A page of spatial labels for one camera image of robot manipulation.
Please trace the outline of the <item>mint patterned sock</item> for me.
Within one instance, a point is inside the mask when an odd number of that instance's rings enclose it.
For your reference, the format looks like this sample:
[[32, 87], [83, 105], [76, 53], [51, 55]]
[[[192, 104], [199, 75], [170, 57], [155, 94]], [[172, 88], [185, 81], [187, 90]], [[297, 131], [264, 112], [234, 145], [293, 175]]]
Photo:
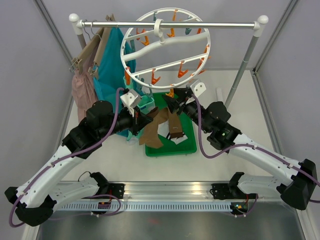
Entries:
[[[124, 81], [125, 87], [127, 89], [134, 89], [140, 96], [144, 95], [144, 93], [142, 91], [142, 86], [139, 85], [138, 83], [136, 83], [134, 80], [132, 80], [130, 76], [124, 76], [123, 81]], [[130, 131], [128, 131], [126, 143], [128, 145], [134, 145], [135, 143], [137, 143], [139, 141], [139, 137], [140, 137], [140, 135], [135, 136]]]
[[148, 114], [156, 107], [154, 98], [148, 97], [147, 95], [141, 97], [141, 101], [137, 106], [143, 114]]

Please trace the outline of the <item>brown ribbed sock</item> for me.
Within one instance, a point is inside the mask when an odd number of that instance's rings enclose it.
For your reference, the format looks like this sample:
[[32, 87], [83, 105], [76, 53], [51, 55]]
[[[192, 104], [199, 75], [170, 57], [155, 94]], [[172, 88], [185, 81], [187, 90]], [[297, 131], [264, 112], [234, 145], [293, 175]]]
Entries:
[[139, 138], [139, 145], [159, 149], [163, 146], [163, 143], [158, 137], [158, 127], [168, 120], [168, 108], [159, 109], [155, 107], [153, 110], [159, 110], [158, 115], [154, 118], [153, 122], [144, 127], [143, 134]]

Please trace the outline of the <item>white round clip hanger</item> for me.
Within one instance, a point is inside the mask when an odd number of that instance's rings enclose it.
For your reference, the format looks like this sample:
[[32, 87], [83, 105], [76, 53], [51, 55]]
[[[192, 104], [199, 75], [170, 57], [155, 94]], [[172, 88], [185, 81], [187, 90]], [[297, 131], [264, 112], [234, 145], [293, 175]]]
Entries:
[[[156, 9], [154, 11], [150, 11], [148, 13], [150, 13], [151, 15], [149, 17], [146, 17], [144, 19], [144, 22], [153, 22], [155, 19], [162, 19], [164, 22], [182, 22], [189, 19], [189, 16], [187, 14], [184, 14], [182, 12], [173, 13], [171, 9], [180, 10], [181, 8], [165, 7]], [[171, 33], [173, 33], [177, 37], [185, 37], [195, 35], [197, 31], [198, 29], [196, 28], [176, 28], [174, 29], [174, 31], [171, 31], [169, 28], [166, 28], [164, 29], [163, 33], [165, 37], [168, 37], [168, 35]], [[145, 47], [146, 42], [154, 43], [156, 41], [158, 41], [158, 37], [156, 37], [154, 34], [150, 34], [147, 37], [143, 36], [141, 38], [136, 38], [134, 40], [127, 41], [125, 44], [124, 54], [127, 55], [139, 51], [143, 47]], [[146, 55], [136, 60], [131, 60], [127, 62], [126, 65], [128, 66], [128, 70], [130, 72], [139, 72], [156, 66], [164, 65], [166, 63], [171, 63], [182, 60], [184, 58], [194, 57], [196, 55], [203, 54], [205, 52], [207, 44], [207, 39], [202, 39], [198, 42], [178, 43], [169, 46], [163, 46], [147, 53]], [[176, 65], [165, 69], [161, 69], [155, 71], [154, 73], [143, 74], [139, 77], [139, 79], [146, 84], [150, 84], [152, 77], [155, 77], [159, 78], [159, 81], [156, 83], [157, 86], [163, 87], [173, 85], [189, 77], [198, 68], [199, 64], [199, 60], [193, 60], [182, 65]], [[187, 83], [194, 80], [196, 76], [193, 77]]]

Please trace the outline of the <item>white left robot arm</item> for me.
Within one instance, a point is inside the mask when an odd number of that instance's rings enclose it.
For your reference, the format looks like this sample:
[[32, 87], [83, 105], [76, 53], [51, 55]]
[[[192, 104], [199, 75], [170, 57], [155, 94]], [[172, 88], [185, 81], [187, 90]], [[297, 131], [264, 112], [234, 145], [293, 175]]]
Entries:
[[50, 160], [25, 184], [9, 187], [5, 196], [12, 209], [9, 224], [13, 228], [27, 224], [31, 227], [47, 221], [59, 208], [83, 198], [107, 197], [110, 183], [100, 173], [93, 172], [82, 181], [66, 187], [59, 182], [77, 165], [102, 146], [107, 137], [132, 130], [138, 133], [153, 121], [150, 114], [138, 107], [130, 113], [127, 108], [113, 109], [108, 101], [97, 101], [86, 117], [62, 140]]

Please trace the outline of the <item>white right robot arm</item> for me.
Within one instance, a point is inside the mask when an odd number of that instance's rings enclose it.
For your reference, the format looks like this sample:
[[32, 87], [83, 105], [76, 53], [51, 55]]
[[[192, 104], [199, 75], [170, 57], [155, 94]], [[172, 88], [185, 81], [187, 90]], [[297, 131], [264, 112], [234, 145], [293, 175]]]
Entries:
[[204, 108], [190, 88], [176, 88], [177, 97], [163, 95], [171, 113], [184, 113], [198, 126], [198, 141], [202, 133], [218, 152], [203, 156], [214, 159], [223, 153], [240, 157], [268, 172], [269, 176], [254, 176], [236, 172], [227, 184], [228, 194], [235, 199], [245, 195], [280, 197], [287, 205], [305, 210], [313, 202], [312, 194], [319, 181], [316, 165], [305, 159], [298, 161], [268, 150], [256, 143], [238, 128], [229, 124], [231, 114], [221, 101], [212, 102]]

